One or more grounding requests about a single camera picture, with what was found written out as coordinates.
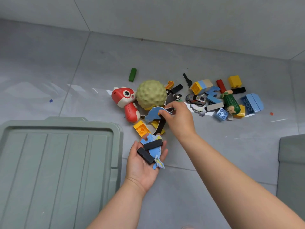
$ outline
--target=yellow toy piece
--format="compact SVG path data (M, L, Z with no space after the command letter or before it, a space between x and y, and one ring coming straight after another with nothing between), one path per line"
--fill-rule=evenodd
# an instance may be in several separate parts
M136 123L134 125L135 130L138 132L138 134L140 135L140 137L143 137L145 134L147 134L148 132L150 133L150 131L148 130L148 128L146 127L146 125L143 123L143 121L139 121L138 123Z
M238 75L230 76L228 78L231 88L239 88L242 85L242 82Z
M190 89L195 95L199 95L210 90L212 86L213 84L209 79L204 79L193 83Z
M174 84L174 81L168 81L167 85L165 86L165 89L171 89Z
M240 107L240 112L234 116L237 118L243 118L243 117L245 117L245 106L240 104L239 107Z
M151 124L157 129L159 123L157 121L152 121Z

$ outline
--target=spiky ball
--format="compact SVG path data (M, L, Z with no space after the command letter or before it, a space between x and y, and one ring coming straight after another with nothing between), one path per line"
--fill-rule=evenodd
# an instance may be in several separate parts
M162 83L156 80L146 80L137 89L137 101L144 108L164 106L166 101L166 89Z

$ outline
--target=green block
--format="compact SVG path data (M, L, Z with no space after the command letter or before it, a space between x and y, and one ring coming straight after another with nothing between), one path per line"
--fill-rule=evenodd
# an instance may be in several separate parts
M130 82L133 82L135 80L136 72L137 72L137 69L136 68L132 68L132 71L130 72L129 79L128 79Z

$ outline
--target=floor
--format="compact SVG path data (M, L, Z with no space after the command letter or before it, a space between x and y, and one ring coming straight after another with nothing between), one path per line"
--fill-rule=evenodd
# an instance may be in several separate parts
M139 136L108 94L114 86L136 89L155 79L186 87L186 73L193 81L222 79L229 87L227 77L238 74L265 109L232 122L193 114L196 130L272 194L279 139L305 133L303 63L5 20L0 28L0 123L48 116L118 123L124 130L122 181ZM133 83L132 67L138 70ZM144 199L138 228L229 228L185 151L165 130L166 168Z

